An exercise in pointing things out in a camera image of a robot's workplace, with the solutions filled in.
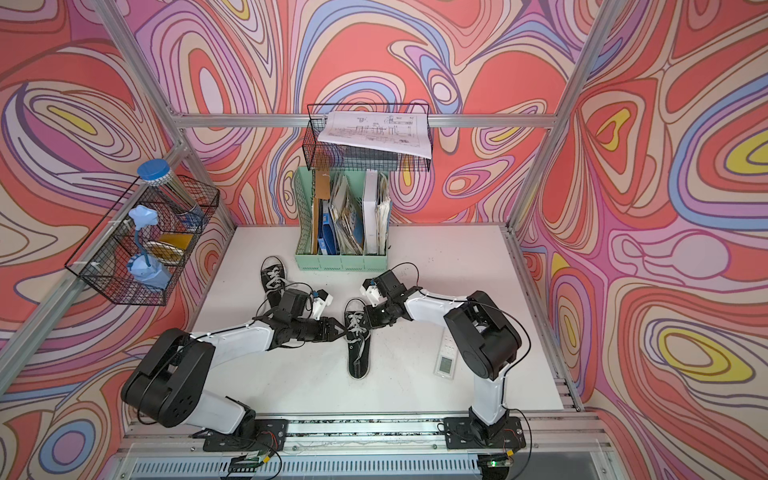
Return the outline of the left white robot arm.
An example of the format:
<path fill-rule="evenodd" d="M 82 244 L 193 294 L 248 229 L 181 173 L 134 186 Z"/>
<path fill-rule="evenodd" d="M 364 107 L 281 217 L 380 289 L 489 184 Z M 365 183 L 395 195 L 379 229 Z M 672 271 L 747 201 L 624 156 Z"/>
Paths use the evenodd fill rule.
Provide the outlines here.
<path fill-rule="evenodd" d="M 163 332 L 124 383 L 120 396 L 140 419 L 163 427 L 188 424 L 233 438 L 258 435 L 248 405 L 206 389 L 211 369 L 237 358 L 279 349 L 293 340 L 329 343 L 345 335 L 324 310 L 333 296 L 288 288 L 277 304 L 243 325 L 188 333 Z"/>

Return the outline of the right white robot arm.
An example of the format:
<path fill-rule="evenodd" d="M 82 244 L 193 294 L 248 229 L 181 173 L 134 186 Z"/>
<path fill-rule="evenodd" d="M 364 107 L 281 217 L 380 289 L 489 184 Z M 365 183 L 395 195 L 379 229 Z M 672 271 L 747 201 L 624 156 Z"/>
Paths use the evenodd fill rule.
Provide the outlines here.
<path fill-rule="evenodd" d="M 458 354 L 475 375 L 470 417 L 492 427 L 506 416 L 504 375 L 515 364 L 523 339 L 508 317 L 482 290 L 467 296 L 447 296 L 419 286 L 405 286 L 391 270 L 366 279 L 361 294 L 371 327 L 383 328 L 399 320 L 445 327 Z"/>

